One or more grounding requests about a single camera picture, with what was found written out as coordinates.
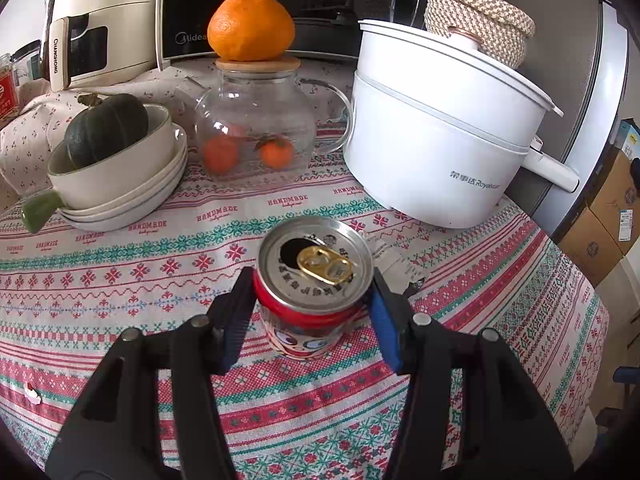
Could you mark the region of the red cartoon drink can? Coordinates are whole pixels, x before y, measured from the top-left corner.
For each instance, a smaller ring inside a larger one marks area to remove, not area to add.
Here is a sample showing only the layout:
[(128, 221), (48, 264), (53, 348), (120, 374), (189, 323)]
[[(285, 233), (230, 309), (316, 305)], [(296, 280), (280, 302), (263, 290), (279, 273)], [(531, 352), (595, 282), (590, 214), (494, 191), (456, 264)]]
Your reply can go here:
[(362, 309), (373, 270), (366, 240), (341, 221), (303, 216), (270, 230), (254, 289), (274, 350), (299, 361), (332, 350)]

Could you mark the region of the stacked white plates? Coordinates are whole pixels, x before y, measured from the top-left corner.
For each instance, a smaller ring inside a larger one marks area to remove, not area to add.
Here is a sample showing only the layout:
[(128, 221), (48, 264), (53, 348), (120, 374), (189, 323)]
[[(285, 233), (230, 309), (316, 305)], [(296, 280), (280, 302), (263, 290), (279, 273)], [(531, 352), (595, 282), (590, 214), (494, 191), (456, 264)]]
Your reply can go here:
[(58, 208), (56, 212), (70, 226), (88, 232), (116, 231), (142, 220), (168, 199), (186, 169), (186, 132), (177, 124), (172, 124), (172, 131), (175, 137), (174, 157), (156, 176), (121, 198), (94, 207), (91, 214), (81, 214), (66, 208)]

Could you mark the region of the small white paper scrap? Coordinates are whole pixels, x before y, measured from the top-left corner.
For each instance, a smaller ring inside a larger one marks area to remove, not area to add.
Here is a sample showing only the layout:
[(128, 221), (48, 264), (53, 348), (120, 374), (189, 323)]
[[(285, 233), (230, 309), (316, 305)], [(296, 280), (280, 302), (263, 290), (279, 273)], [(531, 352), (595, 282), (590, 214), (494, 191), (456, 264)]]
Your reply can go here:
[(40, 405), (42, 402), (40, 393), (30, 382), (24, 383), (24, 395), (31, 404)]

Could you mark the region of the floral white cloth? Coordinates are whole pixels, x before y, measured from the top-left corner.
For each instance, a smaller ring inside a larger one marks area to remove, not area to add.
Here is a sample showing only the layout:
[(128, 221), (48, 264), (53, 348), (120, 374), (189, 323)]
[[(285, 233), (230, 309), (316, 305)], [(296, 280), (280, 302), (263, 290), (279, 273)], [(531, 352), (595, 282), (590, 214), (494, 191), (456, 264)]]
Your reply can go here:
[(102, 96), (48, 90), (1, 131), (1, 182), (25, 214), (90, 209), (129, 195), (196, 148), (207, 196), (291, 191), (354, 130), (347, 96), (285, 58), (207, 62), (138, 77)]

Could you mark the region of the woven beige lidded basket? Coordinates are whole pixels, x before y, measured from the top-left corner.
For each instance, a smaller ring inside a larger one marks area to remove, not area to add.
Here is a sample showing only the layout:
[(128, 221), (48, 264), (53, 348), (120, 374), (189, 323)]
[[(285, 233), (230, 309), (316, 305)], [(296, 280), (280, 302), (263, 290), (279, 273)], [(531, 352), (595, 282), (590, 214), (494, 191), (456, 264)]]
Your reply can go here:
[(478, 50), (514, 70), (526, 59), (527, 40), (536, 32), (534, 20), (504, 0), (427, 0), (425, 28), (449, 37), (450, 30), (470, 32)]

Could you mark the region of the small mandarin in teapot left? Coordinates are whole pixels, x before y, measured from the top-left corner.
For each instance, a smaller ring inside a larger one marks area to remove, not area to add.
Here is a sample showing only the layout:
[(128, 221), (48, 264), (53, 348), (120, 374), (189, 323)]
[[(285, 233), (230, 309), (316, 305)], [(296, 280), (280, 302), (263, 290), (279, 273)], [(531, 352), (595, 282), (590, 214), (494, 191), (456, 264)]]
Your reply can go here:
[(201, 156), (210, 174), (223, 176), (238, 163), (238, 142), (232, 136), (212, 136), (201, 147)]

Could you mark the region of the small mandarin in teapot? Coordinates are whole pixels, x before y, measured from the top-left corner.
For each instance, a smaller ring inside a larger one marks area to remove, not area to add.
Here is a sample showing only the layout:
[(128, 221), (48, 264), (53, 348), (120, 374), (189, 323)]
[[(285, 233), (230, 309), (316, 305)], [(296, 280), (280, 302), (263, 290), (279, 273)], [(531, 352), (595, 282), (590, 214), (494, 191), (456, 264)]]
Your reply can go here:
[(238, 142), (232, 136), (212, 136), (201, 147), (201, 156), (210, 174), (223, 176), (238, 163)]
[(294, 145), (282, 136), (263, 138), (256, 145), (262, 163), (274, 170), (288, 168), (295, 156)]

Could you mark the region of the glass teapot with wooden lid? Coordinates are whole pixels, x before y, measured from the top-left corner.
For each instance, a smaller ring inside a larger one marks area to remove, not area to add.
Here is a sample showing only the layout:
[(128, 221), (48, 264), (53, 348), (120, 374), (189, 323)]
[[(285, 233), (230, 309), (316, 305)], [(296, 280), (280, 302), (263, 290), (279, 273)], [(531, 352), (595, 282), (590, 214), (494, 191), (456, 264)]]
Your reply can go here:
[[(299, 78), (302, 65), (295, 56), (281, 56), (259, 62), (215, 62), (218, 84), (202, 86), (188, 77), (178, 84), (176, 96), (194, 111), (195, 141), (204, 170), (209, 177), (229, 188), (277, 188), (307, 170), (311, 159), (338, 151), (354, 128), (352, 104), (344, 92), (319, 79)], [(300, 88), (303, 84), (334, 93), (344, 104), (346, 126), (342, 135), (326, 146), (317, 141), (316, 112)], [(212, 136), (232, 136), (238, 142), (239, 160), (223, 176), (214, 176), (204, 167), (201, 147)], [(260, 160), (257, 143), (270, 136), (282, 136), (293, 145), (292, 164), (282, 170), (266, 167)]]

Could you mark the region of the white electric cooking pot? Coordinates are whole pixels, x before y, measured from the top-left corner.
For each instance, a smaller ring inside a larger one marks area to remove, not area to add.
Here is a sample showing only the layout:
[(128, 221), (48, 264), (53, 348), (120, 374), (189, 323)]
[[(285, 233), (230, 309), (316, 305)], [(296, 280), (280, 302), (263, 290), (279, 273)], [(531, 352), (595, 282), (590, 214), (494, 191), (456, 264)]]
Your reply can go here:
[(385, 208), (450, 229), (484, 221), (518, 170), (565, 192), (578, 174), (544, 154), (537, 130), (550, 96), (480, 53), (480, 40), (362, 20), (352, 86), (349, 171)]

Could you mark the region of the cream air fryer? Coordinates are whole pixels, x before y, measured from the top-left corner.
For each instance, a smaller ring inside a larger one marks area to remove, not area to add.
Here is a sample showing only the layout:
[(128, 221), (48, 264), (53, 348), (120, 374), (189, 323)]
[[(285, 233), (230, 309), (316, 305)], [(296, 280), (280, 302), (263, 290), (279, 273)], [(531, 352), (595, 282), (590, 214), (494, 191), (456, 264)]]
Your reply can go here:
[(55, 0), (49, 81), (61, 91), (120, 84), (150, 70), (156, 0)]

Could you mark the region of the grey refrigerator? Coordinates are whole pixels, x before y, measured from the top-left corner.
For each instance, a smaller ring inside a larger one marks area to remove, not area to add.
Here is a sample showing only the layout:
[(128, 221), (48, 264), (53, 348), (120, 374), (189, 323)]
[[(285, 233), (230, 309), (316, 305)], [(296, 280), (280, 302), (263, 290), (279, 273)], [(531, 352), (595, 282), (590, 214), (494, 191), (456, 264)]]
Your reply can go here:
[(508, 0), (537, 26), (520, 71), (563, 111), (538, 129), (549, 156), (578, 173), (565, 192), (522, 169), (506, 194), (552, 237), (559, 237), (582, 202), (610, 140), (627, 73), (628, 36), (608, 0)]

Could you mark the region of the red tea tin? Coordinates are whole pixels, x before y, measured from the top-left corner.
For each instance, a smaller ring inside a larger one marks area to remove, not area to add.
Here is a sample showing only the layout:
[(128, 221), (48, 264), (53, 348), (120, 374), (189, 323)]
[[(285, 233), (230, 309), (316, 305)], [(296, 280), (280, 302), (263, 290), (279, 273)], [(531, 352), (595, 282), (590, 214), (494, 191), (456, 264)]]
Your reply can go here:
[(0, 126), (4, 128), (20, 112), (20, 99), (9, 53), (0, 56)]

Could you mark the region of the large orange mandarin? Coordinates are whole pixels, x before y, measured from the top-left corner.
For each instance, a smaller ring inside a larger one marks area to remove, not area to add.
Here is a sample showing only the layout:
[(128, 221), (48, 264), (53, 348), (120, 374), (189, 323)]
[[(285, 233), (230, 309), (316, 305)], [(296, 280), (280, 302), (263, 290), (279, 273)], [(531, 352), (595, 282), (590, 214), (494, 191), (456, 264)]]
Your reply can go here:
[(224, 0), (207, 26), (208, 44), (228, 61), (278, 58), (294, 39), (292, 16), (278, 0)]

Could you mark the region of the brown cardboard box on floor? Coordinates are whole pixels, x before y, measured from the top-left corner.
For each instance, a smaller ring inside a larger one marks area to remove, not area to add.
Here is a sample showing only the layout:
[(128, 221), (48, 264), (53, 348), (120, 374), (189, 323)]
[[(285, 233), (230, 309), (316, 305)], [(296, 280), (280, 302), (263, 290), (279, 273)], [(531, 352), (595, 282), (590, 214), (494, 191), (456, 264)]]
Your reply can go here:
[(639, 239), (639, 192), (631, 177), (631, 161), (611, 148), (600, 172), (588, 186), (577, 218), (560, 240), (560, 248), (599, 285)]

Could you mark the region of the patterned knit tablecloth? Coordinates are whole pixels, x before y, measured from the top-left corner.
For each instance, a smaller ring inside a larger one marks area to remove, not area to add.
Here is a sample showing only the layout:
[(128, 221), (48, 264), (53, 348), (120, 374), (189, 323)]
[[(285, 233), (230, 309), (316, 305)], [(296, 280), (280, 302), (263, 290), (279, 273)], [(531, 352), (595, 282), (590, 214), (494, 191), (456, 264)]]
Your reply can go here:
[(567, 479), (608, 316), (506, 198), (465, 230), (339, 157), (82, 232), (1, 221), (1, 433), (49, 479)]

